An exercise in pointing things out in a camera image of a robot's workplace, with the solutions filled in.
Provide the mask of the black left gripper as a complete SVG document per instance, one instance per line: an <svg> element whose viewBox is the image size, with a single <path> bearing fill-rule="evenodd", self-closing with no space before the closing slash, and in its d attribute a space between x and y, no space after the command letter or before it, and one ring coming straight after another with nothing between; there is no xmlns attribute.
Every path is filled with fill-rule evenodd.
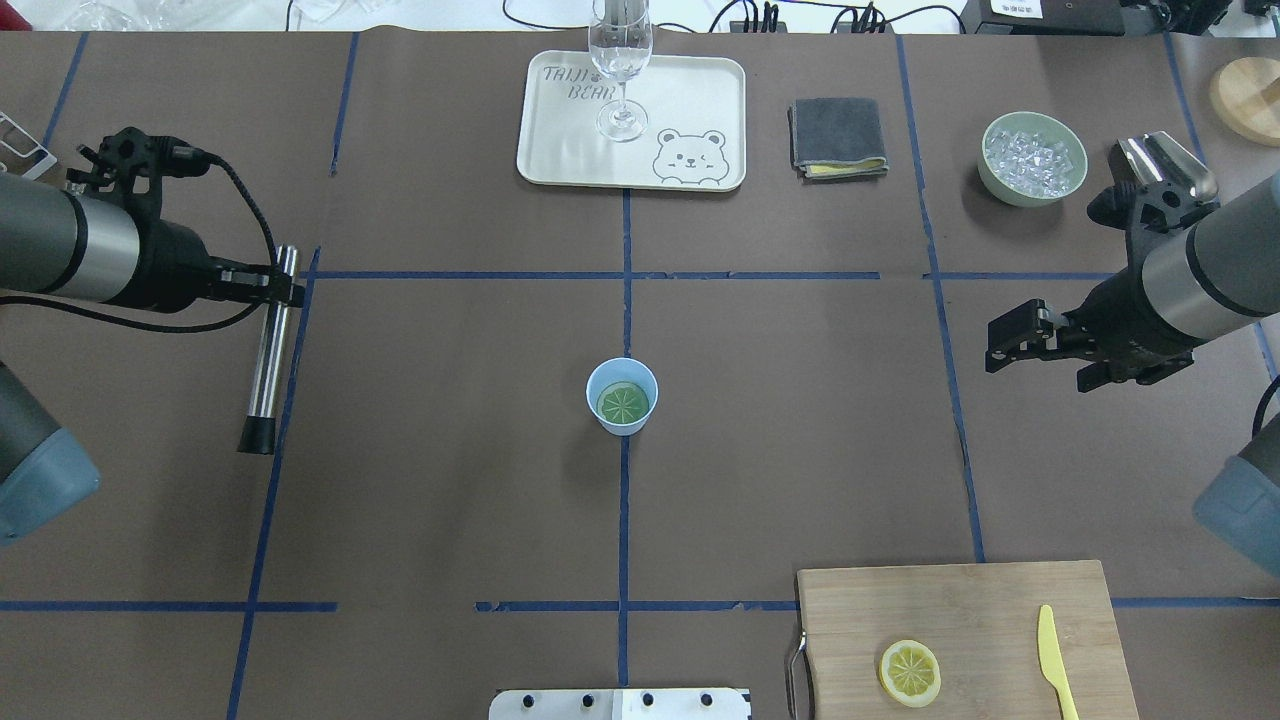
<svg viewBox="0 0 1280 720"><path fill-rule="evenodd" d="M91 168L68 173L68 183L79 186L69 195L78 223L69 297L178 313L207 297L215 282L238 284L236 300L244 304L303 306L302 284L270 284L280 274L274 264L212 259L192 229L163 219L164 178L205 176L209 152L134 127L77 151Z"/></svg>

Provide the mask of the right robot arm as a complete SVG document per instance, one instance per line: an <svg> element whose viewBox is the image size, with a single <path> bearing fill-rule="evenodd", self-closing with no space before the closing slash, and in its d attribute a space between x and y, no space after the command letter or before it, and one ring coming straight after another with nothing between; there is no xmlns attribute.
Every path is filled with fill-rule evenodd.
<svg viewBox="0 0 1280 720"><path fill-rule="evenodd" d="M1032 299L993 319L988 373L1075 359L1082 393L1129 380L1152 386L1193 364L1198 347L1277 313L1276 178L1225 204L1171 181L1119 182L1087 213L1124 232L1126 265L1070 311Z"/></svg>

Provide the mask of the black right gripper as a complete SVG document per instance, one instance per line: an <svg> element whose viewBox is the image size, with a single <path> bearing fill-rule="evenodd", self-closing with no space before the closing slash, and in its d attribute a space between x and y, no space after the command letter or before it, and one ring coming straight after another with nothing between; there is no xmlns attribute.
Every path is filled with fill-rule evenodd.
<svg viewBox="0 0 1280 720"><path fill-rule="evenodd" d="M1097 193L1087 215L1100 225L1124 231L1126 266L1065 315L1032 299L987 327L986 372L1012 363L1070 357L1088 364L1076 372L1076 391L1134 380L1151 386L1193 364L1203 340L1175 329L1148 299L1142 272L1156 250L1171 243L1220 208L1197 204L1172 182L1117 182Z"/></svg>

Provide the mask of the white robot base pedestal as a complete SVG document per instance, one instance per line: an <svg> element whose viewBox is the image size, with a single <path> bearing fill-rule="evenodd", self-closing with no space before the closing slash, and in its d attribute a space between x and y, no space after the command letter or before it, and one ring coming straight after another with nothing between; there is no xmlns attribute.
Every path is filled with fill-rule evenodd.
<svg viewBox="0 0 1280 720"><path fill-rule="evenodd" d="M571 688L502 691L489 719L751 719L745 689Z"/></svg>

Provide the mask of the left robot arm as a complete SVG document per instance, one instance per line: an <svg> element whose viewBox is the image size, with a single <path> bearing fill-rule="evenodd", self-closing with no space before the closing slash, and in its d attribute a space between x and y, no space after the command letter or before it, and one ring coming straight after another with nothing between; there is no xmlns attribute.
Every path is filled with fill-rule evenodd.
<svg viewBox="0 0 1280 720"><path fill-rule="evenodd" d="M175 334L177 325L131 320L122 307L173 314L200 300L234 302L221 322L188 325L214 332L266 313L238 450L276 450L276 387L291 311L305 304L297 251L279 245L233 165L174 136L127 127L96 149L81 147L87 170L69 170L64 188L3 177L3 304L45 307L137 331ZM264 264L209 252L201 237L163 217L163 182L223 170L253 215L268 250ZM1 372L1 537L12 544L60 516L100 487L82 443L17 374Z"/></svg>

